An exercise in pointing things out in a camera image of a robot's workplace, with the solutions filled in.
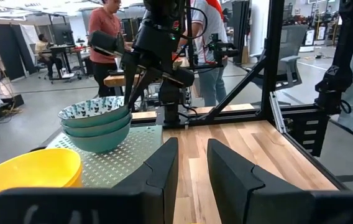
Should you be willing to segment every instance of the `concrete floor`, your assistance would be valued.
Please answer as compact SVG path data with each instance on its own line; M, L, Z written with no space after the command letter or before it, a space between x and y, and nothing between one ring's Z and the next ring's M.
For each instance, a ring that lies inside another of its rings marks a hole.
M279 101L301 105L312 103L317 97L314 85L323 78L325 70L332 62L331 58L310 58L318 52L326 56L334 55L333 48L301 54L298 69L303 83L278 91ZM245 74L243 69L229 63L224 72L227 91L231 91ZM13 116L9 122L0 124L0 163L28 152L53 134L60 127L57 113L62 108L97 94L97 84L92 79L75 80L71 83L57 81L51 85L48 80L31 75L12 82L11 85L15 93L22 95L25 105L21 106L23 112ZM258 102L261 93L260 88L250 83L231 104ZM201 99L193 99L193 106L203 105ZM319 161L334 175L353 175L353 135L329 123ZM353 182L347 183L347 186L353 189Z

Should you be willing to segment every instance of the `man sitting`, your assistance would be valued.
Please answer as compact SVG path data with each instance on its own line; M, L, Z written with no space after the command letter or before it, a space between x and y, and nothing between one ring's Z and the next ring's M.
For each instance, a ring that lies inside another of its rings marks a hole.
M39 55L39 62L42 62L48 67L48 77L52 80L52 65L55 64L58 72L62 69L62 60L59 58L53 57L51 53L42 53L44 50L47 50L50 43L44 37L44 34L39 35L39 41L35 44L35 53Z

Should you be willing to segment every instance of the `white shirt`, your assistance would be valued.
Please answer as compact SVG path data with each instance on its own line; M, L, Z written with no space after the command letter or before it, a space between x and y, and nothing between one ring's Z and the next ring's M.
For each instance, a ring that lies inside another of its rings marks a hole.
M226 30L223 23L223 15L221 5L218 0L192 0L191 6L201 9L207 16L207 30L203 36L195 39L195 45L198 51L198 59L201 63L214 62L213 53L209 53L208 49L204 49L211 42L211 34L218 34L218 39L227 43ZM205 18L203 13L197 10L191 10L192 23L200 23L205 27Z

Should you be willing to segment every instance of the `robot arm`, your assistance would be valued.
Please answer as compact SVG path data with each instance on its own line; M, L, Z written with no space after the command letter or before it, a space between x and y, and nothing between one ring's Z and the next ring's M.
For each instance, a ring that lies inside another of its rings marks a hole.
M327 114L339 114L342 106L341 95L353 82L351 59L353 56L353 0L339 3L339 14L342 26L338 39L334 60L324 74L323 79L315 86L319 97L315 103Z

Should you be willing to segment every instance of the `gray pants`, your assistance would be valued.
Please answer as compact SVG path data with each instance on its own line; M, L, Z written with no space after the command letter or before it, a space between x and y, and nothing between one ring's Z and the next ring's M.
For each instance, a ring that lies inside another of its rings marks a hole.
M198 70L200 80L200 92L204 98L204 106L216 106L226 97L225 83L222 79L224 69L227 65L227 59L222 61L222 68L204 68Z

